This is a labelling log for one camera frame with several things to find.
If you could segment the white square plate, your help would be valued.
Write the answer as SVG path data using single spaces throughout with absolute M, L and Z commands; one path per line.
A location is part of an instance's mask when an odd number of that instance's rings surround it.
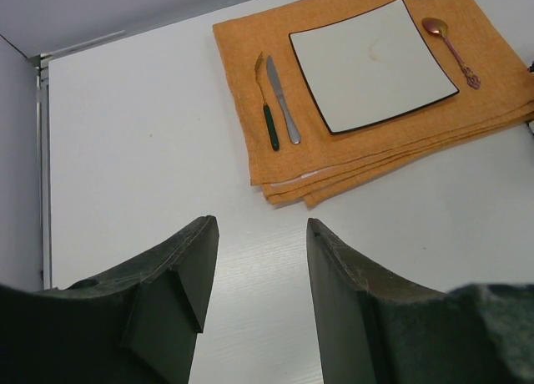
M 460 92 L 421 35 L 405 0 L 290 33 L 289 39 L 331 134 L 377 125 Z

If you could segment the silver butter knife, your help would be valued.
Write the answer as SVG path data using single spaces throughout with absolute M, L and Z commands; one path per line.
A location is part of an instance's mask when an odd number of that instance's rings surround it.
M 301 142 L 300 131 L 298 130 L 295 124 L 295 121 L 293 120 L 291 116 L 288 104 L 285 100 L 285 95 L 284 95 L 282 85 L 280 82 L 280 77 L 277 73 L 275 63 L 271 55 L 267 57 L 266 69 L 267 69 L 267 74 L 268 74 L 270 84 L 275 93 L 275 97 L 278 100 L 280 109 L 284 115 L 285 124 L 286 124 L 286 128 L 287 128 L 290 141 L 292 144 L 300 144 Z

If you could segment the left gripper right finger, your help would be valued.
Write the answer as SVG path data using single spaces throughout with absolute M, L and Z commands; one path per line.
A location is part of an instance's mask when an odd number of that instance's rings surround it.
M 324 382 L 532 382 L 532 285 L 435 291 L 317 219 L 307 223 L 306 249 Z

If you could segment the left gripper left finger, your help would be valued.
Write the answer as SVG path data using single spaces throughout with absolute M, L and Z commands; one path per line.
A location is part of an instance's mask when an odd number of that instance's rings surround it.
M 1 289 L 4 383 L 186 383 L 219 244 L 201 216 L 69 288 Z

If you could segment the copper bowl spoon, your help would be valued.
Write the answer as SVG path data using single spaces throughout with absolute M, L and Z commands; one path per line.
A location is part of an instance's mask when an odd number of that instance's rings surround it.
M 458 66 L 462 71 L 467 84 L 473 89 L 480 89 L 481 79 L 466 65 L 460 54 L 456 51 L 456 49 L 449 40 L 447 23 L 439 18 L 427 17 L 421 20 L 421 25 L 428 33 L 442 38 L 443 42 L 446 44 L 451 54 L 455 58 L 456 62 L 458 63 Z

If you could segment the orange cloth placemat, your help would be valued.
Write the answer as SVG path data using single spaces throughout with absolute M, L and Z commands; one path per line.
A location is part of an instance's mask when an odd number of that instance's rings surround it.
M 441 149 L 522 124 L 533 116 L 533 77 L 475 0 L 411 0 L 415 17 L 433 13 L 453 29 L 453 38 L 482 80 L 469 88 L 452 57 L 431 42 L 460 93 L 441 106 L 334 138 L 320 126 L 290 53 L 293 28 L 368 11 L 387 0 L 300 0 L 213 27 L 229 90 L 244 133 L 250 183 L 272 204 L 303 200 L 315 206 L 345 190 Z M 271 148 L 254 78 L 259 53 L 272 51 L 302 142 L 282 140 Z

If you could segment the green handled gold fork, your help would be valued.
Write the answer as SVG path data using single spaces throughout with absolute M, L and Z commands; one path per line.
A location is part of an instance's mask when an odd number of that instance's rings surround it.
M 263 62 L 263 53 L 260 52 L 254 64 L 254 79 L 259 88 L 259 92 L 260 92 L 262 102 L 263 102 L 262 109 L 263 109 L 263 114 L 264 114 L 264 121 L 265 121 L 268 135 L 270 138 L 270 144 L 271 144 L 272 150 L 277 152 L 280 150 L 280 141 L 279 141 L 278 134 L 276 132 L 275 122 L 273 120 L 270 107 L 266 102 L 266 99 L 264 96 L 264 90 L 259 79 L 259 71 L 260 71 L 262 62 Z

